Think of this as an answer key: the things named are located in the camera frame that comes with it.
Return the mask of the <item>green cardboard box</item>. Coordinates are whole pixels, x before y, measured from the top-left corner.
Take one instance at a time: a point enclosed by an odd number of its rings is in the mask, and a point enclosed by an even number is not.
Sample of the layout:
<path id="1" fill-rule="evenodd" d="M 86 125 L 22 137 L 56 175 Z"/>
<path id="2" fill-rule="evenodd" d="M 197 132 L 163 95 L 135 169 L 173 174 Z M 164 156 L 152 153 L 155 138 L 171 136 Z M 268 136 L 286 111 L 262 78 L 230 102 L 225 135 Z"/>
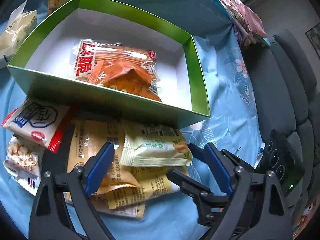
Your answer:
<path id="1" fill-rule="evenodd" d="M 8 69 L 28 96 L 92 112 L 173 128 L 210 117 L 193 36 L 114 0 L 70 0 Z"/>

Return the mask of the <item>tissue pack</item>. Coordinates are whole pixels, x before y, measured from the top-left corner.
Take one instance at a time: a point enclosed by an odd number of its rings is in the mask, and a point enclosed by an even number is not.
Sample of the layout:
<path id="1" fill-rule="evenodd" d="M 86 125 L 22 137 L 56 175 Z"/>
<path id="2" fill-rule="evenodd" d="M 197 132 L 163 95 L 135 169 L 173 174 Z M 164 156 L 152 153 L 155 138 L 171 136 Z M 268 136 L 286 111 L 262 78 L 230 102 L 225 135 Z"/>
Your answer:
<path id="1" fill-rule="evenodd" d="M 20 45 L 37 24 L 37 11 L 23 12 L 27 0 L 10 15 L 6 28 L 1 33 L 1 69 L 6 68 Z"/>

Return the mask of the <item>peanut snack packet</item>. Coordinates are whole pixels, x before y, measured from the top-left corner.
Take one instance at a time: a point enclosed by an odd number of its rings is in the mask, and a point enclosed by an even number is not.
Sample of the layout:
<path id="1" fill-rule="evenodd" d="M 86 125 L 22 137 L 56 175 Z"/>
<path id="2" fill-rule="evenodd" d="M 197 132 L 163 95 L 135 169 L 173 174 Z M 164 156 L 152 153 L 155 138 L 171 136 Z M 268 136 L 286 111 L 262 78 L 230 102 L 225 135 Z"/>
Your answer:
<path id="1" fill-rule="evenodd" d="M 14 134 L 3 162 L 8 174 L 33 196 L 36 196 L 41 182 L 44 150 L 43 146 Z"/>

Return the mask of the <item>biscuit stick snack bag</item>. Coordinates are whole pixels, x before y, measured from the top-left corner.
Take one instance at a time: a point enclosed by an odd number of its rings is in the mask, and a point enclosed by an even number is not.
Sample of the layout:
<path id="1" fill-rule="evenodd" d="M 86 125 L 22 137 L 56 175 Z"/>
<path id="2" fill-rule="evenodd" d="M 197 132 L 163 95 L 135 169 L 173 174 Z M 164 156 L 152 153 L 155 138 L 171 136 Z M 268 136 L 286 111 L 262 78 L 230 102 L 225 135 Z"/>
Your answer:
<path id="1" fill-rule="evenodd" d="M 73 47 L 75 62 L 72 78 L 86 81 L 95 69 L 98 61 L 125 60 L 134 63 L 150 74 L 154 81 L 158 81 L 156 73 L 156 52 L 123 46 L 121 43 L 101 43 L 95 40 L 80 40 Z"/>

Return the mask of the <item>orange snack packet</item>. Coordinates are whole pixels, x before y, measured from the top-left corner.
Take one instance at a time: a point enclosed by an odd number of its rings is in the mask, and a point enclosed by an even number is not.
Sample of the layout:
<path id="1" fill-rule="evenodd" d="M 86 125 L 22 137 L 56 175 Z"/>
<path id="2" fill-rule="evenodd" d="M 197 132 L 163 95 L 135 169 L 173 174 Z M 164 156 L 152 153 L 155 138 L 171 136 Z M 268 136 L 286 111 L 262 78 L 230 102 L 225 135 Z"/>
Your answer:
<path id="1" fill-rule="evenodd" d="M 126 60 L 98 61 L 87 82 L 161 101 L 154 90 L 155 82 L 148 71 Z"/>

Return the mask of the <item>pale green snack packet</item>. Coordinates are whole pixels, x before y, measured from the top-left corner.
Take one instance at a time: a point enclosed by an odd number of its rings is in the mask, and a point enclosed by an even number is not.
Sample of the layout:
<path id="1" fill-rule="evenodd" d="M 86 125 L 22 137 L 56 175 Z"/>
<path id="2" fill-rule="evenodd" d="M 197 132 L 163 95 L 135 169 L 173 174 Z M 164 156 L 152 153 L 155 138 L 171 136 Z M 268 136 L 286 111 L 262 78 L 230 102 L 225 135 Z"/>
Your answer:
<path id="1" fill-rule="evenodd" d="M 193 155 L 178 129 L 124 121 L 120 164 L 130 167 L 190 166 Z"/>

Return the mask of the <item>blue floral bedsheet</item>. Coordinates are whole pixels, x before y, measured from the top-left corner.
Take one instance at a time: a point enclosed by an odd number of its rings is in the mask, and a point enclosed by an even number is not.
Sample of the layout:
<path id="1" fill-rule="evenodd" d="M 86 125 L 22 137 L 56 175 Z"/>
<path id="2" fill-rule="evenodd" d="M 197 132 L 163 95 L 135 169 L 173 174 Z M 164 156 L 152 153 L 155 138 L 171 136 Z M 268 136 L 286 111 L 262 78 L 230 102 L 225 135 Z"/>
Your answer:
<path id="1" fill-rule="evenodd" d="M 11 12 L 25 0 L 1 2 L 1 32 Z M 247 74 L 229 16 L 218 0 L 118 0 L 164 18 L 196 35 L 211 118 L 182 130 L 186 140 L 204 146 L 213 142 L 255 165 L 262 139 L 253 87 Z M 28 0 L 39 24 L 48 0 Z M 1 122 L 25 99 L 8 69 L 1 70 Z M 18 230 L 28 236 L 34 197 L 23 189 L 1 163 L 1 203 Z M 176 192 L 148 201 L 143 219 L 101 215 L 116 239 L 199 239 L 207 229 L 197 223 L 193 200 Z"/>

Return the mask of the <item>clear cracker pack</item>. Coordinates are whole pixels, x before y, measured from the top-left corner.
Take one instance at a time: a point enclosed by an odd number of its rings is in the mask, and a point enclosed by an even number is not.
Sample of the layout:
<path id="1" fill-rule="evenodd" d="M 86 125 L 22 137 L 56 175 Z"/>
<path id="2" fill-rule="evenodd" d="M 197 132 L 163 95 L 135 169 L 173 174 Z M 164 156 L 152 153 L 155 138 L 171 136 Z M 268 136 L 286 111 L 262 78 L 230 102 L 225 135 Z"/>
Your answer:
<path id="1" fill-rule="evenodd" d="M 104 198 L 93 195 L 90 197 L 90 200 L 98 212 L 109 215 L 142 219 L 146 210 L 146 202 L 109 209 L 108 202 Z"/>

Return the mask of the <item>wall picture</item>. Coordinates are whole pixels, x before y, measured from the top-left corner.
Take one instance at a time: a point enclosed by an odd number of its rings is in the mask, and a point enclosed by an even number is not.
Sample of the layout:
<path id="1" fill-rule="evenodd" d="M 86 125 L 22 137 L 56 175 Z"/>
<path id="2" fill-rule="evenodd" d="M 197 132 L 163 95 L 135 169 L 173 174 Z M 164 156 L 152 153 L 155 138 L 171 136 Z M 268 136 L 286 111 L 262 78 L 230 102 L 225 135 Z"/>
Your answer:
<path id="1" fill-rule="evenodd" d="M 320 58 L 320 23 L 316 24 L 305 34 Z"/>

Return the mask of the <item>white red blue snack bag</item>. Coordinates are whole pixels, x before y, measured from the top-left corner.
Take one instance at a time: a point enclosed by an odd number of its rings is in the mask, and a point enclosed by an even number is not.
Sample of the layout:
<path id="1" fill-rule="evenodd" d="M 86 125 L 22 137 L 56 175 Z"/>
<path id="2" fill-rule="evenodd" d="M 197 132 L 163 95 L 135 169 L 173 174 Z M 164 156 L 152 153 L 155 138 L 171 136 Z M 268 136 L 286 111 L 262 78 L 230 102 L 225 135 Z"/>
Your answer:
<path id="1" fill-rule="evenodd" d="M 56 154 L 75 108 L 27 98 L 2 122 L 1 127 Z"/>

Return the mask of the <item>grey sofa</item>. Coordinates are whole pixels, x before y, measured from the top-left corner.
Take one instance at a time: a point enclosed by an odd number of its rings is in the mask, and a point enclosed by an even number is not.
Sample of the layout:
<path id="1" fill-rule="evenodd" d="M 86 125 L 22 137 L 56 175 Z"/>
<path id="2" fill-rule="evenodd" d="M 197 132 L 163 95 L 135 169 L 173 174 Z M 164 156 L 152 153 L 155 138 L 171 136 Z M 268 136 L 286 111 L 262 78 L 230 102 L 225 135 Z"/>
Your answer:
<path id="1" fill-rule="evenodd" d="M 244 60 L 266 149 L 276 130 L 287 138 L 305 168 L 304 177 L 287 197 L 295 222 L 319 196 L 319 91 L 311 64 L 294 35 L 284 29 L 270 42 L 246 49 Z"/>

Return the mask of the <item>pink folded cloth pile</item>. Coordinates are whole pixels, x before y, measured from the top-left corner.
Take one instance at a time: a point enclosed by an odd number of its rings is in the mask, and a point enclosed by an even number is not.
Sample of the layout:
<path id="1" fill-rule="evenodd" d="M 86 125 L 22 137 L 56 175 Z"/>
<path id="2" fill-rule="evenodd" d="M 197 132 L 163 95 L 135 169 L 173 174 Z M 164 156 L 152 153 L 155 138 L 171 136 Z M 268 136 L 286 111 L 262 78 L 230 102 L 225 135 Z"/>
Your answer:
<path id="1" fill-rule="evenodd" d="M 238 44 L 247 48 L 260 43 L 269 46 L 261 18 L 240 0 L 219 0 L 233 19 Z"/>

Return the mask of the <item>yellow snack bag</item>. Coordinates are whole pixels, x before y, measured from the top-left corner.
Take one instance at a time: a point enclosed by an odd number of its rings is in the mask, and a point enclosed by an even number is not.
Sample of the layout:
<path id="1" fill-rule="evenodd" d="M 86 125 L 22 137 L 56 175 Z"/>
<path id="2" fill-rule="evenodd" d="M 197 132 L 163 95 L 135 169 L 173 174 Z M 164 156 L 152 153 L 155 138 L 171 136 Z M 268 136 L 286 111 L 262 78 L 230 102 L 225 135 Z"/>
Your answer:
<path id="1" fill-rule="evenodd" d="M 113 210 L 180 191 L 180 187 L 167 178 L 169 170 L 170 167 L 133 167 L 133 176 L 140 187 L 126 185 L 108 192 L 99 190 L 91 200 L 104 203 Z"/>

